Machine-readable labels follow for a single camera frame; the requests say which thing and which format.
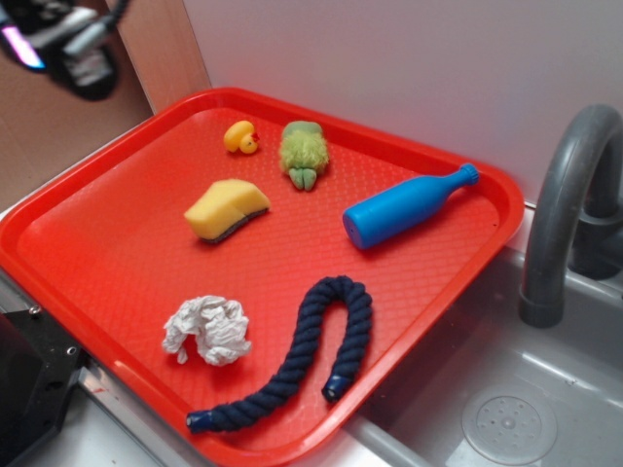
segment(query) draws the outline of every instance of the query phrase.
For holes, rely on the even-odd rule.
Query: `white wall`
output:
[[[623,112],[621,0],[185,0],[235,86],[491,162],[536,201],[585,105]]]

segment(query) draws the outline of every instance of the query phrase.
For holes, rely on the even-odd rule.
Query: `crumpled paper towel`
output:
[[[238,360],[251,350],[244,339],[249,319],[235,300],[208,295],[184,302],[165,324],[163,349],[177,353],[177,361],[186,363],[183,343],[195,335],[197,351],[206,363],[222,367]]]

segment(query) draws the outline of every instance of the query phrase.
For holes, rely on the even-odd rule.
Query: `black machine part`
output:
[[[40,307],[0,312],[0,467],[60,432],[84,358]]]
[[[95,10],[75,7],[73,0],[0,0],[0,48],[27,70],[47,73],[86,100],[105,99],[119,79],[105,42],[128,4],[119,0],[95,18]]]

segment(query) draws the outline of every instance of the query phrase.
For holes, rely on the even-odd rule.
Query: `sink drain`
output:
[[[556,441],[556,417],[538,394],[518,386],[492,386],[469,400],[462,427],[469,444],[503,465],[543,457]]]

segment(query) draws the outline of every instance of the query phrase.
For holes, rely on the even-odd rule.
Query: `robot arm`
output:
[[[101,18],[73,0],[0,0],[0,44],[26,69],[91,101],[110,95],[118,80],[107,36],[123,17],[129,0],[119,0]]]

